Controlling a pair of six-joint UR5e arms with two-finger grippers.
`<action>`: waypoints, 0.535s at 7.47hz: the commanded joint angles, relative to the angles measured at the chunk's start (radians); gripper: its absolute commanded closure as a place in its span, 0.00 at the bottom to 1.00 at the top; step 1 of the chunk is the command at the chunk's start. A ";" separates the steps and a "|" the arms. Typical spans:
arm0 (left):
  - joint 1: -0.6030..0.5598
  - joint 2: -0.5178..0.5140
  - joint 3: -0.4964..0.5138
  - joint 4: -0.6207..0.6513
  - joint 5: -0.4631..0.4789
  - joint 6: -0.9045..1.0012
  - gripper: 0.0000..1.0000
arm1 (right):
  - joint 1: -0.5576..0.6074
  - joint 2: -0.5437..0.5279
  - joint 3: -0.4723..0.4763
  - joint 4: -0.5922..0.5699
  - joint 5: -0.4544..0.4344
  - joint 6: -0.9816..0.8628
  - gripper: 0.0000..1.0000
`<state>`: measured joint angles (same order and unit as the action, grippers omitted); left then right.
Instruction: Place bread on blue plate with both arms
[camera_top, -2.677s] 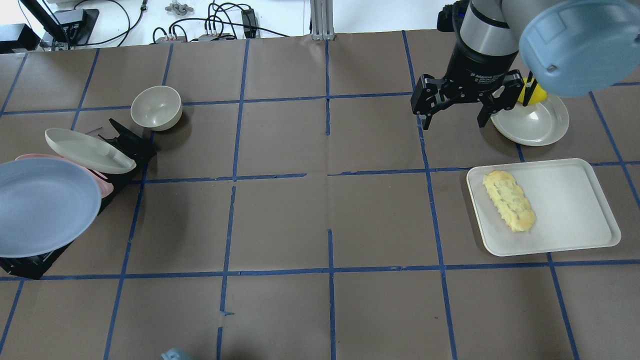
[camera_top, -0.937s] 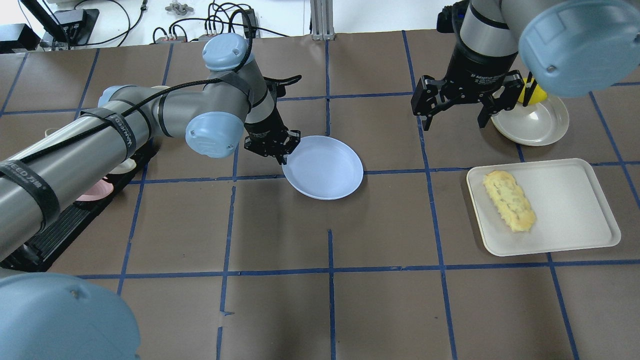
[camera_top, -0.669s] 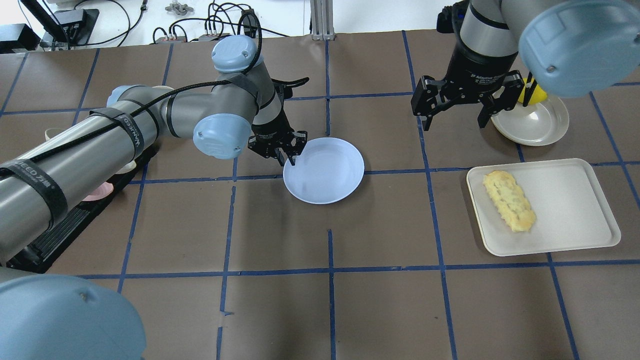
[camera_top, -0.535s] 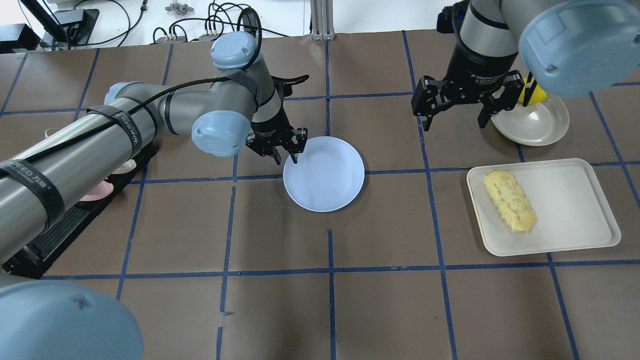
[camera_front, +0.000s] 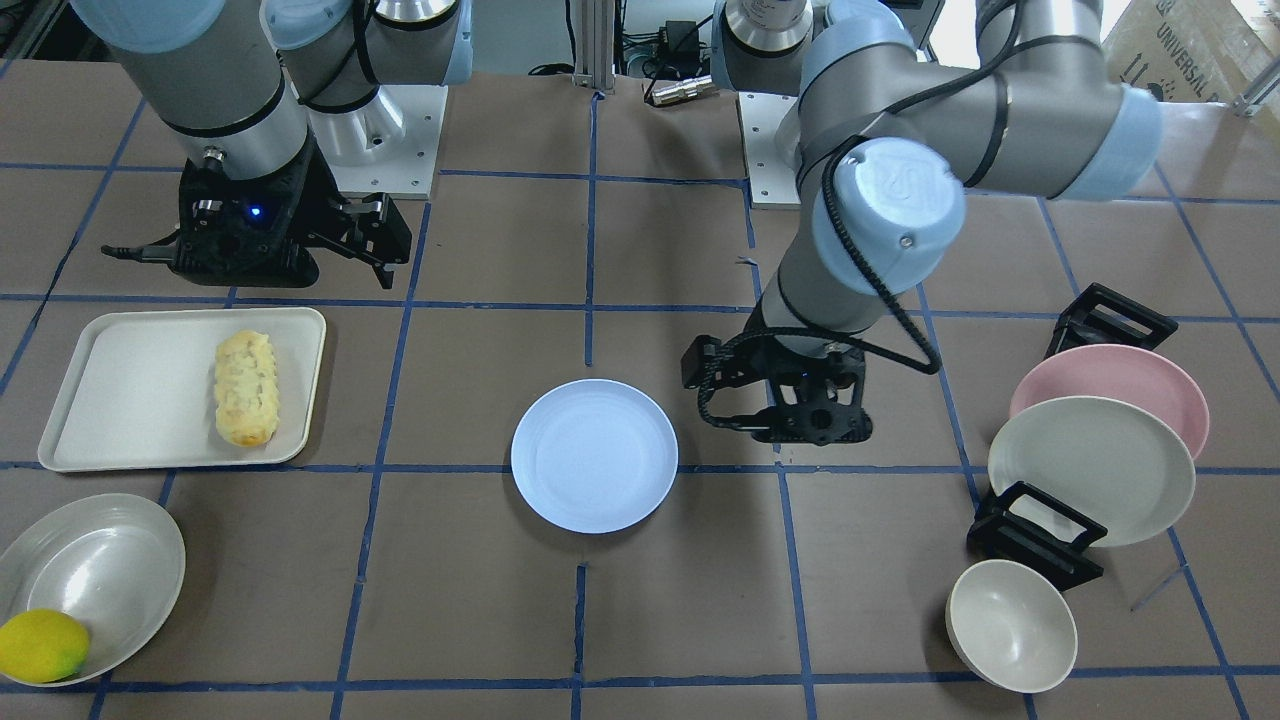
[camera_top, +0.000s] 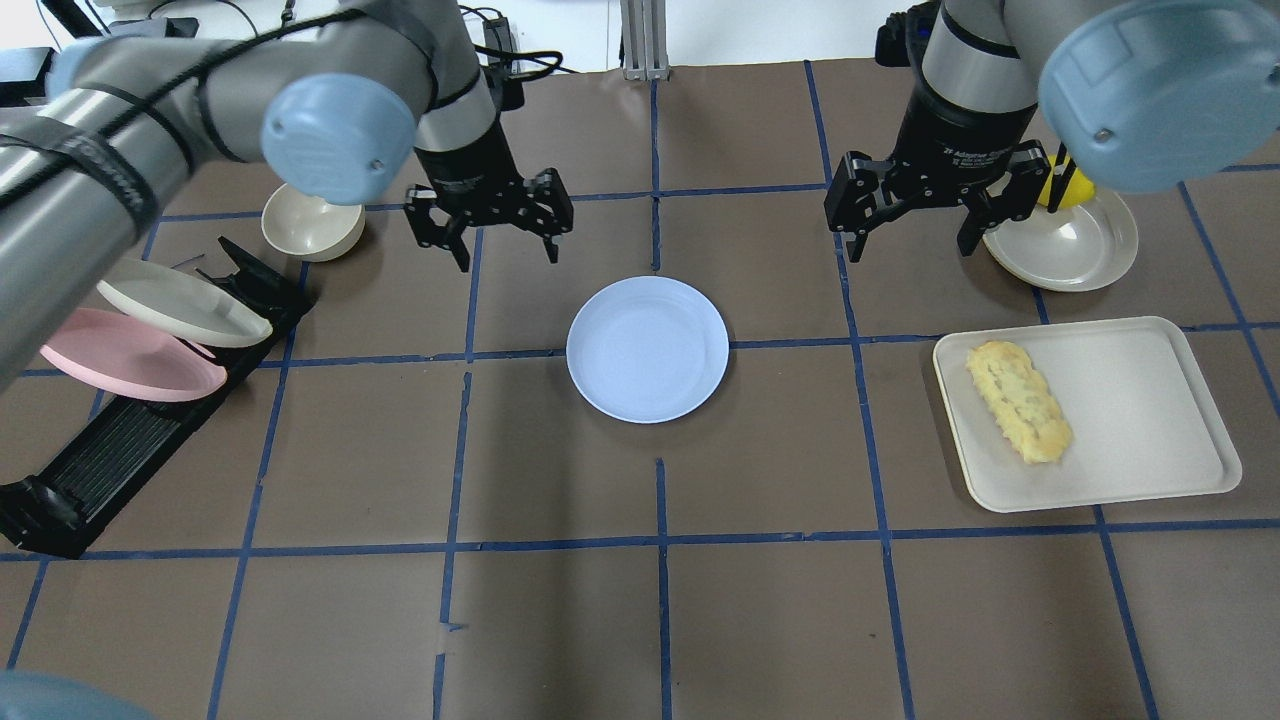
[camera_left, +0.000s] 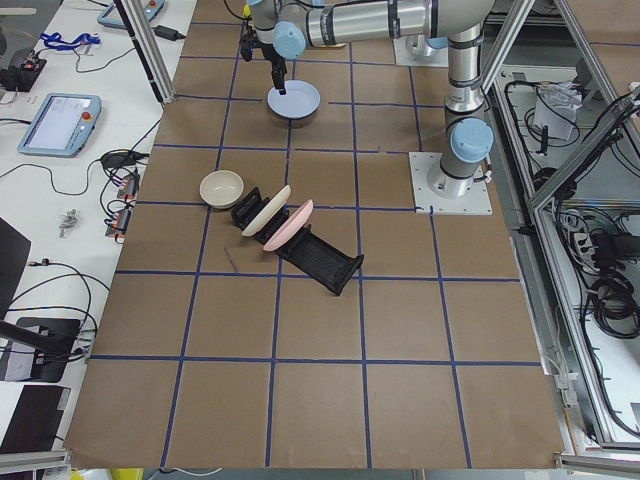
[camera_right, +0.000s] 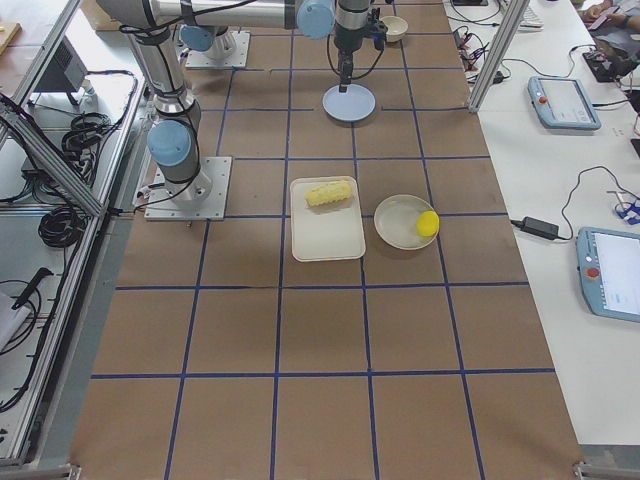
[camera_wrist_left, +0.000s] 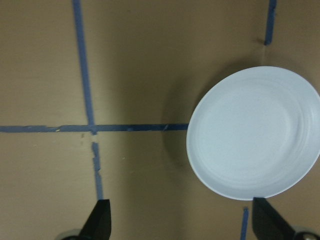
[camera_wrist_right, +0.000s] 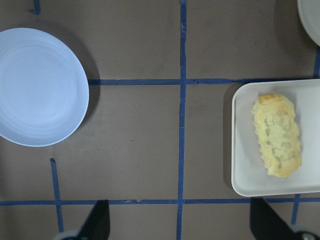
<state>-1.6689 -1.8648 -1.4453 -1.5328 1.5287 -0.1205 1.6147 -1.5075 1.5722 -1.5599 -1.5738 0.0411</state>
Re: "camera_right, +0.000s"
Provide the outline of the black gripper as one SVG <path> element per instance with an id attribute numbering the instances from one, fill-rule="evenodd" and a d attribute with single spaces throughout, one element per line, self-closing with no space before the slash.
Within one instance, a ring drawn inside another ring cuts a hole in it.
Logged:
<path id="1" fill-rule="evenodd" d="M 334 45 L 338 49 L 340 93 L 345 93 L 346 85 L 352 82 L 353 54 L 362 47 L 365 38 L 373 40 L 377 51 L 384 51 L 388 28 L 379 15 L 379 12 L 338 12 L 336 15 Z"/>

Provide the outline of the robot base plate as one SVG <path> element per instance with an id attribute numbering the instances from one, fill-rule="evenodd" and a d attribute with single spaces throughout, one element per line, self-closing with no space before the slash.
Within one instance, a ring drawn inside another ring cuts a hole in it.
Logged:
<path id="1" fill-rule="evenodd" d="M 243 69 L 248 59 L 250 33 L 227 30 L 221 35 L 212 36 L 208 31 L 203 31 L 187 35 L 183 43 L 189 49 L 187 69 Z"/>
<path id="2" fill-rule="evenodd" d="M 149 221 L 222 221 L 225 217 L 232 158 L 202 157 L 200 172 L 186 188 L 167 183 L 156 168 L 154 181 L 162 183 L 150 192 L 144 208 Z"/>

